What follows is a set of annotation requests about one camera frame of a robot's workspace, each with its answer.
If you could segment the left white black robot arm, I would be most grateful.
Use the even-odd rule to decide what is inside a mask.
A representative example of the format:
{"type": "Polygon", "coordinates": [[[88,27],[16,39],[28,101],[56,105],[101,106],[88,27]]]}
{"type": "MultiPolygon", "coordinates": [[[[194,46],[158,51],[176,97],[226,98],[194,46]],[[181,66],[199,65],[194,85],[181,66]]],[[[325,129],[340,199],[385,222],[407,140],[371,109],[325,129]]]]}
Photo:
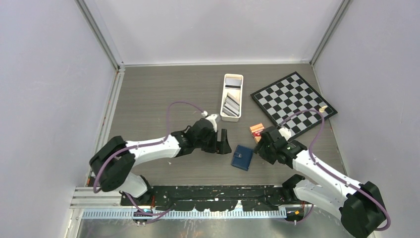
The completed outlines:
{"type": "Polygon", "coordinates": [[[120,191],[138,204],[147,205],[152,198],[151,187],[143,176],[133,174],[132,168],[157,159],[189,155],[196,149],[221,155],[232,152],[227,130],[218,129],[214,115],[162,138],[126,141],[115,136],[89,161],[95,175],[94,193],[120,191]]]}

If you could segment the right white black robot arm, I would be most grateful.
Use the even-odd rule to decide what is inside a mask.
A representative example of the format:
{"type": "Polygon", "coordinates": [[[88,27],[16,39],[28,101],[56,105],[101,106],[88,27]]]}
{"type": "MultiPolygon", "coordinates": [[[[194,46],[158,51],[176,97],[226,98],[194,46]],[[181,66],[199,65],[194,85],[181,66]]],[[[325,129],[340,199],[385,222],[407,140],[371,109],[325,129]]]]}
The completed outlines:
{"type": "Polygon", "coordinates": [[[340,173],[302,143],[290,140],[290,135],[286,128],[265,128],[254,148],[265,161],[297,171],[282,184],[285,201],[301,200],[323,209],[356,238],[367,238],[386,221],[385,205],[374,183],[361,183],[340,173]]]}

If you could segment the white plastic tray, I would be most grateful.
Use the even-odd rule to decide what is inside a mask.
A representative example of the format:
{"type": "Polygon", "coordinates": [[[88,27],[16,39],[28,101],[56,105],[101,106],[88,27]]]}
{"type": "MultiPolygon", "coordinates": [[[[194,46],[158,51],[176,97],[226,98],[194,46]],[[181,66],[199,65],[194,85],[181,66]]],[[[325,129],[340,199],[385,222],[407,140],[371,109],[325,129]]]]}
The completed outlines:
{"type": "Polygon", "coordinates": [[[242,115],[244,77],[241,74],[225,74],[223,80],[220,116],[223,121],[238,122],[242,115]]]}

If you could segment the blue card holder wallet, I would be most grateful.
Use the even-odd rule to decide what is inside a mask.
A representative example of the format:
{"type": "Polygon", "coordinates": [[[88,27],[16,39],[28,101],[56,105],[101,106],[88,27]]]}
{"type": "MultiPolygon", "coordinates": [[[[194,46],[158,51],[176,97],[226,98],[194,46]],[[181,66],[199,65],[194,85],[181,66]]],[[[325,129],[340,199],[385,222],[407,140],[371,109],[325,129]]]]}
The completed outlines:
{"type": "Polygon", "coordinates": [[[242,145],[237,145],[233,153],[231,166],[244,170],[244,171],[248,171],[252,157],[253,157],[252,148],[242,146],[242,145]]]}

